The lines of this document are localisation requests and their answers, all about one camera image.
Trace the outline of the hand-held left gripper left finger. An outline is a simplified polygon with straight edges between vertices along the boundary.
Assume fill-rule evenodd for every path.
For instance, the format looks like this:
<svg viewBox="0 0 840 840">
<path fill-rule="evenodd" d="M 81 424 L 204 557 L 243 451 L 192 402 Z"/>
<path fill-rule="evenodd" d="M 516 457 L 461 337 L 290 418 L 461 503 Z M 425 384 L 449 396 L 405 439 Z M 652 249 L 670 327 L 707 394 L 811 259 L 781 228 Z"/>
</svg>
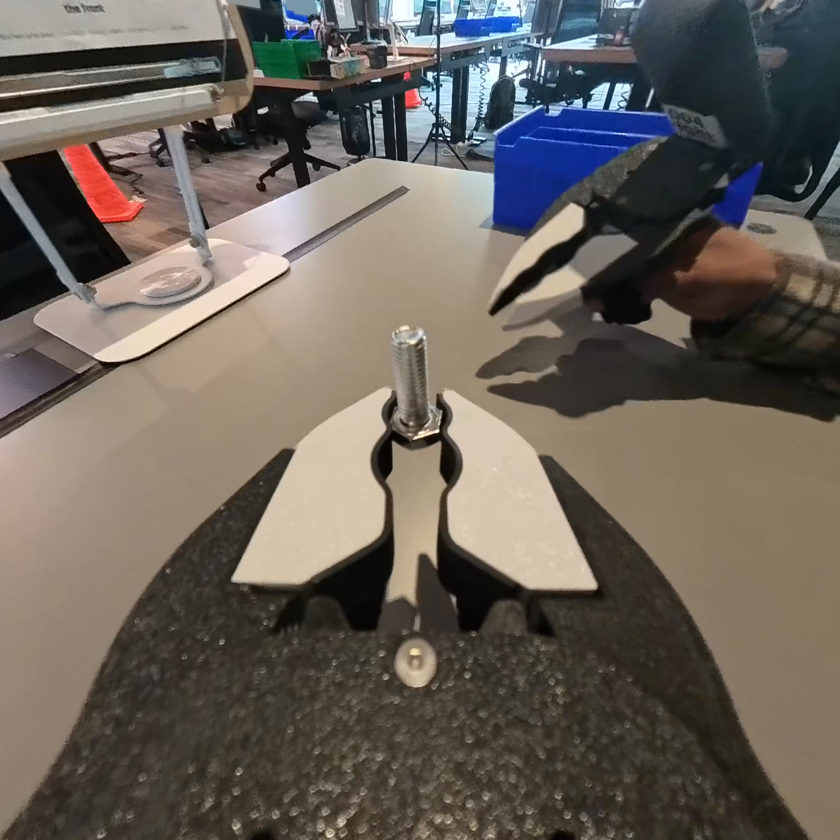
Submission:
<svg viewBox="0 0 840 840">
<path fill-rule="evenodd" d="M 309 587 L 369 561 L 388 582 L 394 561 L 391 454 L 382 387 L 313 428 L 294 449 L 231 582 Z"/>
</svg>

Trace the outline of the green plastic bin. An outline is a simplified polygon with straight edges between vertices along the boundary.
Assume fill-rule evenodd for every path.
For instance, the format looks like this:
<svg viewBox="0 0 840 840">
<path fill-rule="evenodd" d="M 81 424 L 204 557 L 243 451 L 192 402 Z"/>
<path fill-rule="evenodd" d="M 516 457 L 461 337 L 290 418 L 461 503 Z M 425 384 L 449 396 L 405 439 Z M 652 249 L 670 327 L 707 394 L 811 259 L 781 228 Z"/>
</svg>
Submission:
<svg viewBox="0 0 840 840">
<path fill-rule="evenodd" d="M 251 48 L 256 66 L 267 78 L 310 78 L 310 65 L 322 58 L 320 43 L 309 38 L 254 41 Z"/>
</svg>

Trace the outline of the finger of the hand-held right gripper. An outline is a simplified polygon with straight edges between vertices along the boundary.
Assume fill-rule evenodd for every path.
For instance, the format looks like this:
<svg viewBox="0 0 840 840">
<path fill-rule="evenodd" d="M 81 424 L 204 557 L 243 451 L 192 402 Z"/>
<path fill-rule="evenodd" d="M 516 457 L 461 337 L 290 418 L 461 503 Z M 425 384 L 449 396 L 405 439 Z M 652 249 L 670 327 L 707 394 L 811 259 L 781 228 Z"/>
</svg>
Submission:
<svg viewBox="0 0 840 840">
<path fill-rule="evenodd" d="M 589 239 L 587 211 L 576 203 L 563 207 L 528 236 L 502 272 L 489 299 L 489 315 L 510 306 L 555 270 L 566 266 Z"/>
<path fill-rule="evenodd" d="M 537 269 L 536 280 L 526 281 L 525 290 L 515 290 L 514 281 L 527 269 L 535 269 L 540 252 L 528 239 L 516 252 L 501 276 L 501 291 L 512 300 L 503 303 L 507 313 L 504 330 L 521 330 L 535 324 L 564 319 L 584 306 L 585 284 L 634 248 L 636 242 L 624 234 L 597 235 L 579 247 L 560 268 Z"/>
</svg>

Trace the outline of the white metal stand base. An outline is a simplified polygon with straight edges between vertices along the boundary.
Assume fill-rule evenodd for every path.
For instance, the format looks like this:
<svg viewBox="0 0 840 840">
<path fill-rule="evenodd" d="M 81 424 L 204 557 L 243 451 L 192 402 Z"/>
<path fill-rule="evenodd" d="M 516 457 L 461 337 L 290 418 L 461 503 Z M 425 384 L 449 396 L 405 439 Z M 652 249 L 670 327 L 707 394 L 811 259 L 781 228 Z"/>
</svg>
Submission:
<svg viewBox="0 0 840 840">
<path fill-rule="evenodd" d="M 35 325 L 102 364 L 151 354 L 290 269 L 285 257 L 208 236 L 182 131 L 171 126 L 163 135 L 187 213 L 189 240 L 92 286 L 73 276 L 2 163 L 2 194 L 68 289 L 36 313 Z"/>
</svg>

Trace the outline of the printed instruction sheet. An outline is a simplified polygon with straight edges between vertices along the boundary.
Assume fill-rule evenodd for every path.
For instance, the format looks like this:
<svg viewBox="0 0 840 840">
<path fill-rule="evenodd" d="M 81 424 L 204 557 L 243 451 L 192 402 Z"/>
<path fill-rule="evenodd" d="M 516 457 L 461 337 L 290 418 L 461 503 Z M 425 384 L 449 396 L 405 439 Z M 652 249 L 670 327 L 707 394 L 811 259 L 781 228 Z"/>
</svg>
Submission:
<svg viewBox="0 0 840 840">
<path fill-rule="evenodd" d="M 220 41 L 225 2 L 2 1 L 1 57 Z"/>
</svg>

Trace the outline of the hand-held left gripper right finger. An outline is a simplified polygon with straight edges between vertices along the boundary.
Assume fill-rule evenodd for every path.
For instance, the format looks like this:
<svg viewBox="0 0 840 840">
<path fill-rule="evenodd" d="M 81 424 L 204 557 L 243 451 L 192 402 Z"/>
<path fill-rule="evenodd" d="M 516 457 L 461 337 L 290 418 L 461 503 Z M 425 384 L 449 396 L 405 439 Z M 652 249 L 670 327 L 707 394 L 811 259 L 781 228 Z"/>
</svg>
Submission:
<svg viewBox="0 0 840 840">
<path fill-rule="evenodd" d="M 454 548 L 528 593 L 595 593 L 595 575 L 536 449 L 456 391 L 442 398 L 444 439 L 455 456 L 444 535 Z"/>
</svg>

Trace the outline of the row of blue bins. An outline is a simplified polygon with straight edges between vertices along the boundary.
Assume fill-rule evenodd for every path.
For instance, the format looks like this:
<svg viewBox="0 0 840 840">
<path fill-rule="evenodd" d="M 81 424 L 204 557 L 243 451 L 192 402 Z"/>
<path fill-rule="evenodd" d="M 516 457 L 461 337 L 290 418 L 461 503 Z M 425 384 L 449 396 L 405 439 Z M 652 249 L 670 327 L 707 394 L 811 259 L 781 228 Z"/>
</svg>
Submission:
<svg viewBox="0 0 840 840">
<path fill-rule="evenodd" d="M 453 33 L 459 38 L 481 38 L 489 35 L 505 35 L 515 32 L 520 26 L 519 16 L 493 16 L 457 18 Z"/>
</svg>

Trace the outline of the blue plastic bin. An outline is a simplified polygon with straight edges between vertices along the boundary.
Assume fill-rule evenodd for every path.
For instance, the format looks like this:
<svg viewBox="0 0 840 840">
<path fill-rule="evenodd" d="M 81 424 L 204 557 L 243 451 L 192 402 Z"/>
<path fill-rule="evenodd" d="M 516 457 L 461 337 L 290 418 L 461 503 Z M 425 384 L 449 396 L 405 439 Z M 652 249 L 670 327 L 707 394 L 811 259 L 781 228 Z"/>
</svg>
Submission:
<svg viewBox="0 0 840 840">
<path fill-rule="evenodd" d="M 531 230 L 569 189 L 590 184 L 604 202 L 617 200 L 621 223 L 634 215 L 673 229 L 713 214 L 739 228 L 770 153 L 758 132 L 718 147 L 711 117 L 662 112 L 537 108 L 497 134 L 493 221 Z"/>
</svg>

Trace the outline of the black backpack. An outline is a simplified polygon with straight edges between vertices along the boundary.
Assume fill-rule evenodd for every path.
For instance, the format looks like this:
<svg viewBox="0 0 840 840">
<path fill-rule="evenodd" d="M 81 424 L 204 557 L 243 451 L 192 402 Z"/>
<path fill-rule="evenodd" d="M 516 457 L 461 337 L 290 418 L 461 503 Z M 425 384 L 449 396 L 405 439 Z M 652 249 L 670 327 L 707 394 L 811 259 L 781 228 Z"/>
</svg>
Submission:
<svg viewBox="0 0 840 840">
<path fill-rule="evenodd" d="M 508 76 L 501 75 L 490 89 L 484 114 L 484 126 L 493 133 L 513 120 L 516 106 L 517 84 Z"/>
</svg>

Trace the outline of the person's right hand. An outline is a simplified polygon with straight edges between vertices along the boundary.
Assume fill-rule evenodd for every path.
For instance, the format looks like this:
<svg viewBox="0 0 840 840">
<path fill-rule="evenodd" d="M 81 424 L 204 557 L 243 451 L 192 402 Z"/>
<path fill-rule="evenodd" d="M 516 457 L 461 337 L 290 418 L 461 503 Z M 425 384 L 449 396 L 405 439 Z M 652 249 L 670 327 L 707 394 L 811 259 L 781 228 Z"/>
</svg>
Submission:
<svg viewBox="0 0 840 840">
<path fill-rule="evenodd" d="M 738 230 L 704 227 L 668 252 L 646 278 L 644 296 L 695 321 L 735 319 L 778 285 L 781 261 Z"/>
</svg>

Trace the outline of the light stand tripod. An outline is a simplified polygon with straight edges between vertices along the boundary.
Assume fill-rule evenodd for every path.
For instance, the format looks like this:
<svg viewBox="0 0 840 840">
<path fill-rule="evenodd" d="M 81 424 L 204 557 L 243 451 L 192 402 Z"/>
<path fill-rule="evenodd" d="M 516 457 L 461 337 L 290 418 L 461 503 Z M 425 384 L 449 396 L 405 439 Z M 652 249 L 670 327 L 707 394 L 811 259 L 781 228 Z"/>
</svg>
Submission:
<svg viewBox="0 0 840 840">
<path fill-rule="evenodd" d="M 467 137 L 466 114 L 469 94 L 469 68 L 471 50 L 456 37 L 444 41 L 440 28 L 442 2 L 423 2 L 417 37 L 411 47 L 419 49 L 418 56 L 433 59 L 435 74 L 434 119 L 425 142 L 413 157 L 417 162 L 428 147 L 434 151 L 434 164 L 438 163 L 441 149 L 444 149 L 464 170 L 468 166 L 458 147 Z M 441 106 L 441 84 L 445 74 L 451 76 L 451 113 L 446 120 Z"/>
</svg>

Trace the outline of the light wood office desk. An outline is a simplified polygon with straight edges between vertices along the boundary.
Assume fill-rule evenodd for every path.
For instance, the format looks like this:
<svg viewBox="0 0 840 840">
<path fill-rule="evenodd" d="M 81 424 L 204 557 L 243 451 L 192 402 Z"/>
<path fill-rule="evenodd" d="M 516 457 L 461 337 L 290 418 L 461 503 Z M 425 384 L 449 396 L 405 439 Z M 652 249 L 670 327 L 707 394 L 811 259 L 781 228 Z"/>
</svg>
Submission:
<svg viewBox="0 0 840 840">
<path fill-rule="evenodd" d="M 435 121 L 441 125 L 439 138 L 451 147 L 452 154 L 459 154 L 460 147 L 467 142 L 467 108 L 469 98 L 469 73 L 472 67 L 482 68 L 490 63 L 490 58 L 499 58 L 498 78 L 507 73 L 508 59 L 511 56 L 524 55 L 539 46 L 543 33 L 526 32 L 518 29 L 506 34 L 493 34 L 482 37 L 461 38 L 454 34 L 424 36 L 409 44 L 395 47 L 396 55 L 401 58 L 431 59 L 438 78 L 444 74 L 451 76 L 451 113 L 444 124 L 440 112 L 439 96 L 436 96 Z"/>
</svg>

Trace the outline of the black office chair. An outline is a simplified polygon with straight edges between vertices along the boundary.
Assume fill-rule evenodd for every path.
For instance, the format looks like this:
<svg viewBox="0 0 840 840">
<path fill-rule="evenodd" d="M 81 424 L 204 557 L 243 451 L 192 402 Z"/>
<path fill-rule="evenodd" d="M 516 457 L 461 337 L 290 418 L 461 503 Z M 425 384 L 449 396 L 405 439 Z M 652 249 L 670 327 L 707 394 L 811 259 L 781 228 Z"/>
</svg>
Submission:
<svg viewBox="0 0 840 840">
<path fill-rule="evenodd" d="M 266 193 L 268 182 L 286 170 L 290 171 L 296 189 L 308 186 L 312 182 L 313 173 L 334 171 L 332 163 L 312 153 L 308 139 L 310 128 L 322 122 L 323 113 L 317 104 L 285 100 L 276 106 L 269 106 L 266 117 L 268 127 L 275 131 L 278 140 L 283 140 L 286 149 L 258 175 L 255 189 L 259 193 Z"/>
</svg>

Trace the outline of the large silver hex bolt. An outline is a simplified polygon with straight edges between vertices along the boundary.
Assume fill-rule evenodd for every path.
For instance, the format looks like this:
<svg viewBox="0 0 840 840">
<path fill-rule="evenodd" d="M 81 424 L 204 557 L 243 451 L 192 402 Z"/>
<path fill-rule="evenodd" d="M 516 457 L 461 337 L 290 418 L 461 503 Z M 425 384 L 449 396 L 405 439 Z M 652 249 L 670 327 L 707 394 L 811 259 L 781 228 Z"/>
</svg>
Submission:
<svg viewBox="0 0 840 840">
<path fill-rule="evenodd" d="M 440 435 L 444 411 L 432 402 L 428 387 L 427 334 L 402 325 L 391 336 L 395 404 L 390 425 L 406 448 L 431 445 Z"/>
</svg>

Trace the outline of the black mesh bin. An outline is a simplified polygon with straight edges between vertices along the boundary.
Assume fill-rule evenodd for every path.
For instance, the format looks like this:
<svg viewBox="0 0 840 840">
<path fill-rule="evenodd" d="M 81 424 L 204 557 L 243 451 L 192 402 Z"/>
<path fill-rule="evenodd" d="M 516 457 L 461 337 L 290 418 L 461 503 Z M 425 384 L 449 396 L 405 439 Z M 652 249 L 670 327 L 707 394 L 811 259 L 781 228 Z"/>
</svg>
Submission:
<svg viewBox="0 0 840 840">
<path fill-rule="evenodd" d="M 344 152 L 362 159 L 371 153 L 371 134 L 364 106 L 352 106 L 339 112 L 339 131 Z"/>
</svg>

